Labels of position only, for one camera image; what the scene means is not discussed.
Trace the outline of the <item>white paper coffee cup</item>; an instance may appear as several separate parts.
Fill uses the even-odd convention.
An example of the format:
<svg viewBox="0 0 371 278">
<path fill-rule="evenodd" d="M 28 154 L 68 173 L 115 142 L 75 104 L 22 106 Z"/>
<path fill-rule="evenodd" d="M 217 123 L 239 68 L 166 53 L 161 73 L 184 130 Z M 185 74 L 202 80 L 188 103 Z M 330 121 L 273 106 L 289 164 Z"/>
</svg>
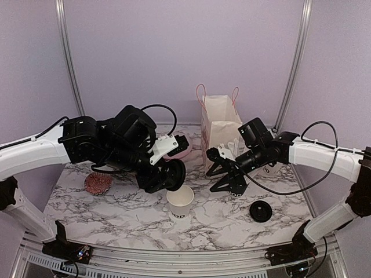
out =
<svg viewBox="0 0 371 278">
<path fill-rule="evenodd" d="M 182 185 L 176 191 L 167 191 L 166 200 L 172 215 L 176 219 L 183 219 L 189 215 L 194 201 L 194 191 L 188 185 Z"/>
</svg>

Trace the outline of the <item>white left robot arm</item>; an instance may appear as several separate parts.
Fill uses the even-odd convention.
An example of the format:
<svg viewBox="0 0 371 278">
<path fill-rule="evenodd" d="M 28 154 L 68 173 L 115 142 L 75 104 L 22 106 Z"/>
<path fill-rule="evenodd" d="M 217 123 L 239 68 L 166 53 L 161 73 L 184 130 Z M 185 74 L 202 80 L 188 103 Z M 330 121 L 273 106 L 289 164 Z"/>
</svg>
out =
<svg viewBox="0 0 371 278">
<path fill-rule="evenodd" d="M 1 146 L 1 210 L 22 223 L 62 258 L 73 253 L 64 226 L 50 221 L 23 194 L 16 175 L 55 164 L 92 162 L 93 170 L 111 167 L 113 173 L 134 173 L 147 193 L 175 191 L 185 168 L 164 156 L 178 147 L 172 134 L 156 136 L 157 126 L 143 109 L 127 105 L 115 117 L 62 117 L 45 131 Z"/>
</svg>

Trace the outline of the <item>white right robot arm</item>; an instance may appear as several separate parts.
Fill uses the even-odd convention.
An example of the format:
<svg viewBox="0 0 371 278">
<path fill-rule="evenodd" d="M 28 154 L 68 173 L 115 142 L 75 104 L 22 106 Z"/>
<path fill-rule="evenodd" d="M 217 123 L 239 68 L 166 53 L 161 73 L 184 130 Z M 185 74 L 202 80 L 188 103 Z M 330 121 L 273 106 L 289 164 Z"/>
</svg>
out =
<svg viewBox="0 0 371 278">
<path fill-rule="evenodd" d="M 340 229 L 358 217 L 370 216 L 370 148 L 344 149 L 328 145 L 303 135 L 284 131 L 273 136 L 260 118 L 254 118 L 238 129 L 248 151 L 238 157 L 225 148 L 207 150 L 212 161 L 208 177 L 222 175 L 210 191 L 242 194 L 250 172 L 268 164 L 293 164 L 335 174 L 352 182 L 350 193 L 324 213 L 308 221 L 296 232 L 287 247 L 292 259 L 300 259 L 328 233 Z"/>
</svg>

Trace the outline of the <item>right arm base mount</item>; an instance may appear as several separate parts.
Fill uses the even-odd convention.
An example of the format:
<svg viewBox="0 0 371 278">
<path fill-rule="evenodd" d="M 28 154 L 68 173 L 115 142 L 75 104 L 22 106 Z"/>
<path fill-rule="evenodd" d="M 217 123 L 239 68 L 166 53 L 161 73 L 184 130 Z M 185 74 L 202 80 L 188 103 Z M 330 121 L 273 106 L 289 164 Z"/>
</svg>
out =
<svg viewBox="0 0 371 278">
<path fill-rule="evenodd" d="M 303 246 L 297 246 L 291 243 L 268 248 L 264 257 L 270 261 L 271 266 L 277 266 L 301 261 L 307 258 L 314 258 L 317 255 L 318 251 L 315 246 L 304 248 Z"/>
</svg>

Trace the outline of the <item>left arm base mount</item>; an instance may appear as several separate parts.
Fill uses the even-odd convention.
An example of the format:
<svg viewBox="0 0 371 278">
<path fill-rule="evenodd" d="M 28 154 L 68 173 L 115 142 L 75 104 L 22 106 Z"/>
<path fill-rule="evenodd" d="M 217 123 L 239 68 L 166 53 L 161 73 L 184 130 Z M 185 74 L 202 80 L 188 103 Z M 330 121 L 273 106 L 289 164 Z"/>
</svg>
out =
<svg viewBox="0 0 371 278">
<path fill-rule="evenodd" d="M 60 221 L 55 221 L 55 224 L 57 228 L 56 237 L 51 242 L 43 243 L 42 253 L 71 262 L 88 264 L 93 247 L 68 241 L 64 225 Z"/>
</svg>

